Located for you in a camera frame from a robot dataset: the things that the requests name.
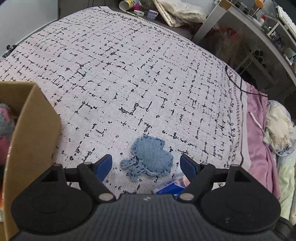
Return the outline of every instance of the keyboard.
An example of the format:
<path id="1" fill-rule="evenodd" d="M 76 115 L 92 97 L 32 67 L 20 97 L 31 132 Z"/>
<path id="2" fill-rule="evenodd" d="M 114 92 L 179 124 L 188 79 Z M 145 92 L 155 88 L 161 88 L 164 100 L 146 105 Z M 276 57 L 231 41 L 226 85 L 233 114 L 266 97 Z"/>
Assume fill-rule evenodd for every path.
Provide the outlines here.
<path id="1" fill-rule="evenodd" d="M 276 6 L 278 16 L 280 20 L 284 23 L 284 25 L 288 26 L 288 30 L 293 35 L 293 37 L 296 39 L 296 25 L 293 23 L 292 19 L 289 17 L 289 15 L 283 10 L 281 6 Z"/>

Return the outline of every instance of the silver screw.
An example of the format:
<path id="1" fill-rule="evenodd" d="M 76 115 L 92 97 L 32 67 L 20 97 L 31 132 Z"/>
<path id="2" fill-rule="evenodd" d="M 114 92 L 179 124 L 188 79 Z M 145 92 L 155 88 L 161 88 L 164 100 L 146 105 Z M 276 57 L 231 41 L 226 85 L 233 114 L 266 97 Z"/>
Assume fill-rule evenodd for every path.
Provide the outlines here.
<path id="1" fill-rule="evenodd" d="M 113 199 L 113 195 L 111 193 L 102 193 L 99 198 L 102 200 L 102 201 L 110 201 Z"/>
<path id="2" fill-rule="evenodd" d="M 180 195 L 180 198 L 181 198 L 182 200 L 184 200 L 184 201 L 191 201 L 191 200 L 194 199 L 194 195 L 191 194 L 191 193 L 182 193 L 182 194 Z"/>

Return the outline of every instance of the black line pattern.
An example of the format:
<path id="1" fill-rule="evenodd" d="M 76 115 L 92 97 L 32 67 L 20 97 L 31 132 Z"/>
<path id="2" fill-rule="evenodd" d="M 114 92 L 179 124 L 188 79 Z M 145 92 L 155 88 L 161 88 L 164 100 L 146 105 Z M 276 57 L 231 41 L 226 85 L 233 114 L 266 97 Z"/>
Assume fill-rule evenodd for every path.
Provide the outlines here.
<path id="1" fill-rule="evenodd" d="M 79 11 L 20 44 L 0 64 L 0 79 L 41 87 L 62 119 L 56 158 L 63 166 L 111 154 L 105 184 L 117 196 L 150 193 L 180 171 L 182 153 L 217 168 L 250 166 L 246 94 L 229 82 L 225 63 L 151 22 L 96 7 Z M 165 140 L 173 170 L 132 183 L 120 161 L 143 134 Z"/>

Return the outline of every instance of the red object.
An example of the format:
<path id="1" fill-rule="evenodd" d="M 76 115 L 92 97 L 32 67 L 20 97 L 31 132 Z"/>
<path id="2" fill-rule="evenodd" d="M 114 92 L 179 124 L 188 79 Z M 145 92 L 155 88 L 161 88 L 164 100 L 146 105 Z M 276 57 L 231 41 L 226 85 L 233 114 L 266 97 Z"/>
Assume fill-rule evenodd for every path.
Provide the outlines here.
<path id="1" fill-rule="evenodd" d="M 133 6 L 133 9 L 134 9 L 134 10 L 141 10 L 141 6 L 140 6 L 140 4 L 135 4 L 135 5 Z"/>

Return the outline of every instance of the orange object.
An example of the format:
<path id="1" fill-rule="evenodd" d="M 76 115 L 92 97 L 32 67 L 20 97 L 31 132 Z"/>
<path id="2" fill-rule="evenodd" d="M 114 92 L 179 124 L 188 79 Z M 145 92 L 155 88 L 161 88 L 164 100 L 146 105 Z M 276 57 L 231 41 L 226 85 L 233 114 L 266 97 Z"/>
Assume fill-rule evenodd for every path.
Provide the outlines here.
<path id="1" fill-rule="evenodd" d="M 259 7 L 259 8 L 263 8 L 264 3 L 262 0 L 255 0 L 255 4 Z"/>

